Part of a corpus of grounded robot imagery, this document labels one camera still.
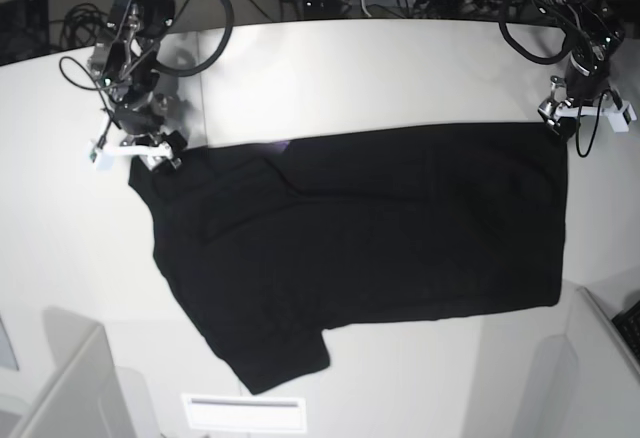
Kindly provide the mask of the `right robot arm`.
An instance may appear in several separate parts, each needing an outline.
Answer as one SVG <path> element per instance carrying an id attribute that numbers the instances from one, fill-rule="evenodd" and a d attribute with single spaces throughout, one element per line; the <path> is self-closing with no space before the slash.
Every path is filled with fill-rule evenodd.
<path id="1" fill-rule="evenodd" d="M 137 158 L 151 171 L 180 165 L 186 139 L 167 125 L 170 98 L 157 90 L 155 64 L 177 18 L 175 0 L 114 0 L 87 62 L 106 112 L 90 145 L 96 169 L 106 170 L 120 157 Z"/>

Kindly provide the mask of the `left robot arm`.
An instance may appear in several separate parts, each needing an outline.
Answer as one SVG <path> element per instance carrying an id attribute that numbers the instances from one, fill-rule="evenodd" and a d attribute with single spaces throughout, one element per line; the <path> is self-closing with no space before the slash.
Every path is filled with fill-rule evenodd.
<path id="1" fill-rule="evenodd" d="M 584 117 L 605 118 L 615 132 L 627 132 L 637 120 L 629 101 L 611 86 L 610 60 L 625 36 L 605 0 L 540 0 L 542 11 L 561 13 L 568 63 L 562 76 L 550 78 L 550 93 L 538 106 L 543 122 L 560 138 L 571 138 Z"/>

